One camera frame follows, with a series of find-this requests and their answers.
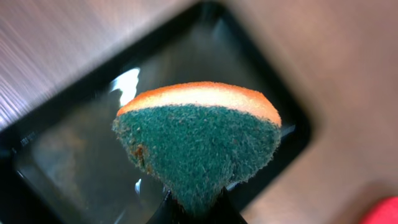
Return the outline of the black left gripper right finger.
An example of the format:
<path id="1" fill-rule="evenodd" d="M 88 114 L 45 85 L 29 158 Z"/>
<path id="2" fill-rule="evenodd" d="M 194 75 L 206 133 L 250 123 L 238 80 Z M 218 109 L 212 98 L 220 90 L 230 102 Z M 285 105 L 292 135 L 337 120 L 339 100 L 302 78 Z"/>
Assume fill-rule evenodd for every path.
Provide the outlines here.
<path id="1" fill-rule="evenodd" d="M 234 208 L 224 187 L 215 203 L 214 223 L 216 224 L 247 224 L 245 219 Z"/>

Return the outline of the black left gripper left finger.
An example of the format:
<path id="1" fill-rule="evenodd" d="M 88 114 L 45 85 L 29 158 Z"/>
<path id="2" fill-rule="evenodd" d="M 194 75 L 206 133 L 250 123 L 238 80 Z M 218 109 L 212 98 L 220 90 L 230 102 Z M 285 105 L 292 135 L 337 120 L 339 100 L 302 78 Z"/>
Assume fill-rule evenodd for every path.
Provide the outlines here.
<path id="1" fill-rule="evenodd" d="M 170 190 L 146 224 L 182 224 L 183 210 Z"/>

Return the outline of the green orange sponge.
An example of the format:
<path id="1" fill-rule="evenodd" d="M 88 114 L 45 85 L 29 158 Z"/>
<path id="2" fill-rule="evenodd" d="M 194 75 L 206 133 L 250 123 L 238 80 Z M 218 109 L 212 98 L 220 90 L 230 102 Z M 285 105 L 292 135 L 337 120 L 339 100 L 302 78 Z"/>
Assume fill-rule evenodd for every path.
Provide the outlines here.
<path id="1" fill-rule="evenodd" d="M 206 215 L 221 190 L 272 160 L 282 119 L 260 92 L 191 82 L 141 93 L 113 121 L 129 160 L 167 186 L 191 216 Z"/>

